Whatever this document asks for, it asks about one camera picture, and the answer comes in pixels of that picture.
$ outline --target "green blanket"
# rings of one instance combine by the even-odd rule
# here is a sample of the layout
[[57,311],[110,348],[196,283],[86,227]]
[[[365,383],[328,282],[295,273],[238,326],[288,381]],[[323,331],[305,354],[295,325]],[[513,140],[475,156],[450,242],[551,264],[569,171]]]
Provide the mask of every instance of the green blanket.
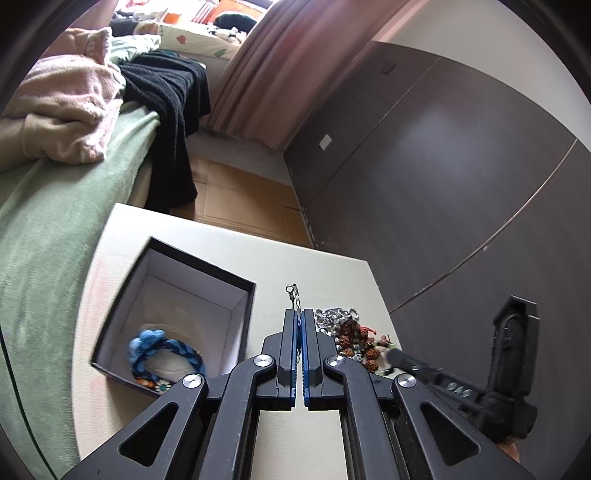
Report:
[[160,35],[125,35],[111,38],[109,60],[115,64],[125,63],[142,53],[157,50],[160,46]]
[[[125,104],[106,160],[38,160],[0,174],[0,325],[24,410],[61,477],[79,461],[70,373],[74,329],[93,252],[115,202],[125,203],[154,139],[158,115]],[[0,355],[0,424],[37,480],[35,451]]]

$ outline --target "bedding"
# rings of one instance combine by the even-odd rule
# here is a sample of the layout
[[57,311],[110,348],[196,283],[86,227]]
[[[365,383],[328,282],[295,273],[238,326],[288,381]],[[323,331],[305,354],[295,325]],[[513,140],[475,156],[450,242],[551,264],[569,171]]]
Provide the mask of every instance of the bedding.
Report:
[[158,24],[158,33],[162,37],[160,48],[231,60],[245,36],[238,34],[237,37],[229,37],[226,40],[212,33],[215,31],[215,27],[195,22],[185,22],[181,25],[160,23]]
[[[43,159],[0,173],[0,321],[24,411],[58,478],[79,461],[70,372],[86,272],[113,205],[129,198],[158,125],[157,113],[125,103],[103,162]],[[7,392],[2,428],[35,478],[51,480],[1,357],[0,383]]]
[[108,61],[110,37],[109,27],[69,28],[33,65],[2,114],[0,171],[41,157],[104,159],[125,87]]
[[156,20],[134,20],[133,18],[114,18],[109,23],[114,37],[125,35],[145,35],[158,33]]
[[131,61],[142,53],[158,50],[160,35],[125,35],[111,38],[109,61],[114,64]]
[[158,112],[161,125],[150,147],[152,177],[146,208],[168,213],[197,196],[187,136],[199,128],[199,118],[211,113],[203,66],[171,52],[155,51],[121,65],[124,99]]
[[148,158],[142,163],[135,178],[134,187],[131,189],[127,205],[144,208],[150,193],[150,180],[152,179],[152,161]]

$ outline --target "light switch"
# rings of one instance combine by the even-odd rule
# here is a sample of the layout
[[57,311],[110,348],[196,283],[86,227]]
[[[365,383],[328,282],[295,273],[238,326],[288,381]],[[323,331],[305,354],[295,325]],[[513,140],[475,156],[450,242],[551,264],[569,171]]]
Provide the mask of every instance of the light switch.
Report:
[[326,150],[326,148],[328,148],[328,146],[330,145],[330,142],[332,142],[332,138],[330,138],[328,134],[326,134],[324,138],[320,140],[320,143],[318,145],[322,150]]

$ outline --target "metal pivot screw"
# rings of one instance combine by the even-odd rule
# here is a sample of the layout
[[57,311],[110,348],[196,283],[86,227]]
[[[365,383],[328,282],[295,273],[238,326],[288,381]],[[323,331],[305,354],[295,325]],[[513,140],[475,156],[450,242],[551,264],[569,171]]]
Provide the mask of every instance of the metal pivot screw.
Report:
[[396,377],[396,381],[404,388],[412,388],[417,384],[417,379],[410,374],[401,374]]
[[183,378],[183,385],[187,388],[197,388],[201,383],[203,383],[201,375],[191,374]]
[[268,367],[273,363],[273,357],[264,353],[255,357],[255,365],[258,367]]
[[331,355],[326,359],[326,363],[328,363],[331,367],[340,367],[346,361],[347,360],[343,355]]

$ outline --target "metal chain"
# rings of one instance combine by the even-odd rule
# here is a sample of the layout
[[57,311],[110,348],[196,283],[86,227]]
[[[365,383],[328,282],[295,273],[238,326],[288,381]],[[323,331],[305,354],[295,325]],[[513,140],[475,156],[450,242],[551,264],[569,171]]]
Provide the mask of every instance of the metal chain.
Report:
[[[290,296],[291,309],[295,310],[297,312],[297,324],[301,325],[300,292],[297,289],[297,285],[295,283],[293,283],[292,285],[288,285],[285,287],[285,291]],[[300,345],[298,343],[298,349],[295,354],[295,362],[296,362],[295,364],[296,365],[300,364],[300,356],[301,356],[301,350],[300,350]]]
[[345,309],[334,308],[326,310],[316,309],[314,311],[316,331],[325,333],[331,337],[336,337],[336,334],[331,335],[333,330],[335,330],[335,327],[341,326],[350,320],[355,322],[359,321],[359,313],[357,313],[357,310],[350,309],[347,312]]

